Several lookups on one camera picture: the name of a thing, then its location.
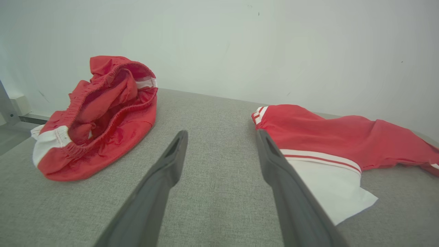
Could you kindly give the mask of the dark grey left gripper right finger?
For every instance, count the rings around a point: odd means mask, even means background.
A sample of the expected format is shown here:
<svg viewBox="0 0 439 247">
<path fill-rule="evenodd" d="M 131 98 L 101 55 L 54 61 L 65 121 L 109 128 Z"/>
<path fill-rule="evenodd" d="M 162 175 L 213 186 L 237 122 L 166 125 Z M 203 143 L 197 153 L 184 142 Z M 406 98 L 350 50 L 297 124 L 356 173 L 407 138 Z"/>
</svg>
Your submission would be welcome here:
<svg viewBox="0 0 439 247">
<path fill-rule="evenodd" d="M 262 176 L 273 191 L 284 245 L 348 246 L 271 136 L 259 129 L 256 142 Z"/>
</svg>

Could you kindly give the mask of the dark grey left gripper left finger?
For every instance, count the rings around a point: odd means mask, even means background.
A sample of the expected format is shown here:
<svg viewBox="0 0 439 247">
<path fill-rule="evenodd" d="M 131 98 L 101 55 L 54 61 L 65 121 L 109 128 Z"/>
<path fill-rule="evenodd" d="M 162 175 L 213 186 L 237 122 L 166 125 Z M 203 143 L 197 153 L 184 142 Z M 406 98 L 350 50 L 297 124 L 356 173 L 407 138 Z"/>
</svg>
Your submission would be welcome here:
<svg viewBox="0 0 439 247">
<path fill-rule="evenodd" d="M 179 181 L 188 132 L 179 131 L 116 213 L 96 247 L 155 247 L 169 198 Z"/>
</svg>

